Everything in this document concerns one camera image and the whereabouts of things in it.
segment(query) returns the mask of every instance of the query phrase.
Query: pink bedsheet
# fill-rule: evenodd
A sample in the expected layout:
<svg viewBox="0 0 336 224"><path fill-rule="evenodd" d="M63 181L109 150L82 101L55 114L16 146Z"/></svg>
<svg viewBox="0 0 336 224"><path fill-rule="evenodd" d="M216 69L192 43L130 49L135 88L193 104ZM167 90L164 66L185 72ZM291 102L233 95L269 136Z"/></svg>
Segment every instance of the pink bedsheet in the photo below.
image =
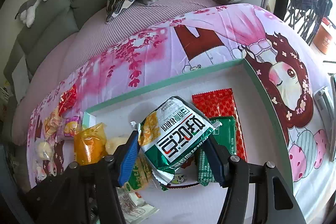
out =
<svg viewBox="0 0 336 224"><path fill-rule="evenodd" d="M273 14L248 4L201 9L152 25L92 57L61 81L31 115L31 186L46 175L60 174L73 161L72 141L55 144L53 162L41 161L34 153L34 142L43 138L43 120L73 84L77 101L65 117L136 88L238 58L246 58L254 68L273 102L288 146L294 195L309 221L336 189L330 136L312 99L312 92L330 83L297 33Z"/></svg>
<svg viewBox="0 0 336 224"><path fill-rule="evenodd" d="M16 145L26 142L33 109L60 81L90 58L152 24L217 5L217 0L158 0L148 6L135 1L109 23L106 23L106 9L98 11L78 33L60 43L38 67L26 97L16 109L12 126L13 142Z"/></svg>

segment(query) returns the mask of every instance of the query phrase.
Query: orange candy bag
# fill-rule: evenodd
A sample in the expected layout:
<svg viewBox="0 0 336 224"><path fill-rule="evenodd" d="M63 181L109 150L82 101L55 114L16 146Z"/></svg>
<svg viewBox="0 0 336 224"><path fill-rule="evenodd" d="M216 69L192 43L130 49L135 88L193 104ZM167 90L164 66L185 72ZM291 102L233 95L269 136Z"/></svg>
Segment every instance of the orange candy bag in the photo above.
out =
<svg viewBox="0 0 336 224"><path fill-rule="evenodd" d="M75 161L80 165L94 164L107 155L105 126L101 122L75 134Z"/></svg>

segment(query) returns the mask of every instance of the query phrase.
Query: blue gripper pad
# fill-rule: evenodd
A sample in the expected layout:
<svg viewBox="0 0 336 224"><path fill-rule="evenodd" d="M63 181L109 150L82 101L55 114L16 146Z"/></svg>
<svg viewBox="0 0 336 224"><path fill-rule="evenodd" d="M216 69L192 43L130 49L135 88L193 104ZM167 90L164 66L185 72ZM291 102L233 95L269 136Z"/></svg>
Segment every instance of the blue gripper pad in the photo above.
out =
<svg viewBox="0 0 336 224"><path fill-rule="evenodd" d="M138 144L138 134L134 134L129 137L127 143L124 145L125 149L128 150L125 152L125 156L120 163L120 173L118 178L118 183L120 186L123 186L125 182L127 182L131 176L135 161L138 157L139 152L139 144Z"/></svg>

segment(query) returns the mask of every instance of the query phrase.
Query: pink blanket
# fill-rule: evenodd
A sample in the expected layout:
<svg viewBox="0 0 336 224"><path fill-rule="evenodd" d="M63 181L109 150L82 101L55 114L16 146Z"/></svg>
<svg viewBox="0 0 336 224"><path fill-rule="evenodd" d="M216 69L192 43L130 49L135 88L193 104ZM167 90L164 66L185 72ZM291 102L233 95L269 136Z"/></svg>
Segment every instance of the pink blanket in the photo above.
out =
<svg viewBox="0 0 336 224"><path fill-rule="evenodd" d="M312 99L314 91L330 83L298 34L273 14L248 4L201 9L152 25L92 57L61 81L31 115L31 186L60 174L73 161L72 141L55 144L53 162L39 160L34 152L34 142L43 138L43 120L73 84L77 101L65 117L136 88L238 58L246 58L254 68L273 102L288 146L294 194L310 220L336 189L330 136Z"/></svg>

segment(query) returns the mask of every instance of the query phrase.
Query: white and green snack package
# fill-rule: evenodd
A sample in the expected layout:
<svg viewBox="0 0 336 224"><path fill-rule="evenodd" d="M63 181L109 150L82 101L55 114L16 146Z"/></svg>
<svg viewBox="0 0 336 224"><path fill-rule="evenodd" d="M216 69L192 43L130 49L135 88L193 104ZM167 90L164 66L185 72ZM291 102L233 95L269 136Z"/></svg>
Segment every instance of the white and green snack package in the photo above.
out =
<svg viewBox="0 0 336 224"><path fill-rule="evenodd" d="M164 185L170 183L175 171L220 124L212 125L201 111L178 96L149 114L137 124L138 142L155 178Z"/></svg>

